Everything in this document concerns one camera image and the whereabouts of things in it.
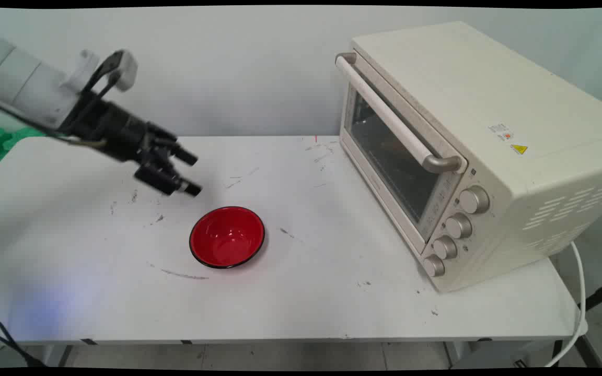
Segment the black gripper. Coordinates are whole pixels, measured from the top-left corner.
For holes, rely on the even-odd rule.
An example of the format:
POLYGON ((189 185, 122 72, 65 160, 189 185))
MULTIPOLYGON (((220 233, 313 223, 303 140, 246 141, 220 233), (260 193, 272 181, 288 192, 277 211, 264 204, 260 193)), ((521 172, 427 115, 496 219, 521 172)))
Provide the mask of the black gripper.
POLYGON ((198 161, 178 143, 178 138, 157 124, 144 121, 96 93, 81 95, 60 125, 60 133, 87 142, 104 142, 97 150, 119 162, 134 161, 134 178, 167 196, 181 192, 196 197, 201 186, 185 179, 169 159, 143 159, 154 150, 165 150, 188 165, 198 161))

